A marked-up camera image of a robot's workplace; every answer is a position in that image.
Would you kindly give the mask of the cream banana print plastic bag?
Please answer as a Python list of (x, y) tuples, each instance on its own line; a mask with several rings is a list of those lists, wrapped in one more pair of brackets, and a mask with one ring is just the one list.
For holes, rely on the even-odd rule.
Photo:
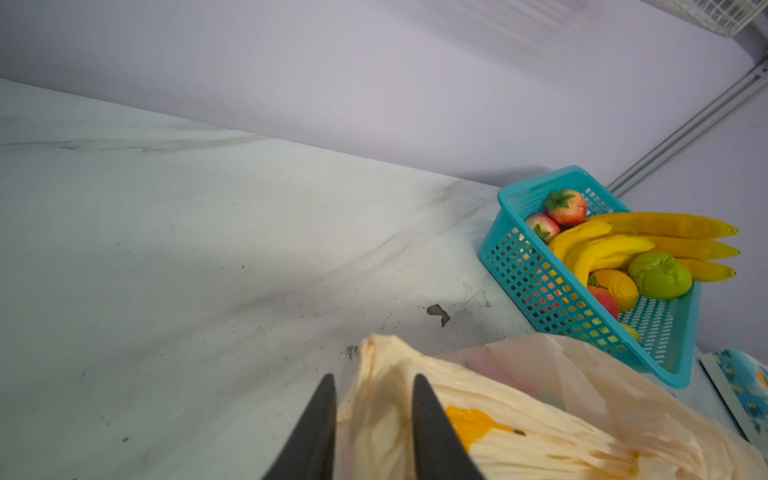
[(590, 344), (531, 334), (441, 357), (359, 347), (337, 413), (339, 479), (412, 479), (414, 379), (488, 479), (763, 479), (762, 454)]

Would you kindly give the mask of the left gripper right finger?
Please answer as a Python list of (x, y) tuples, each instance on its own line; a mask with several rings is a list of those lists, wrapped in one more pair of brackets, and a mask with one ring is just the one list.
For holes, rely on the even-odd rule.
[(423, 374), (414, 377), (411, 419), (418, 480), (483, 479)]

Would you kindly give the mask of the teal plastic fruit basket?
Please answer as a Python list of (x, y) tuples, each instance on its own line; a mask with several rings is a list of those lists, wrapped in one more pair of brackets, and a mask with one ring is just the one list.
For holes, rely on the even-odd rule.
[(695, 363), (702, 287), (672, 301), (640, 298), (614, 318), (526, 224), (552, 191), (576, 190), (589, 215), (626, 211), (595, 178), (570, 166), (502, 188), (501, 207), (479, 249), (492, 276), (539, 332), (584, 341), (666, 385), (686, 388)]

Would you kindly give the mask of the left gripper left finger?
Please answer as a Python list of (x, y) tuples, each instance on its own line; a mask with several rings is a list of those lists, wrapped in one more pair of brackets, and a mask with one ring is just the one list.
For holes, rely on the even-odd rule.
[(331, 480), (334, 477), (337, 393), (332, 374), (319, 382), (264, 480)]

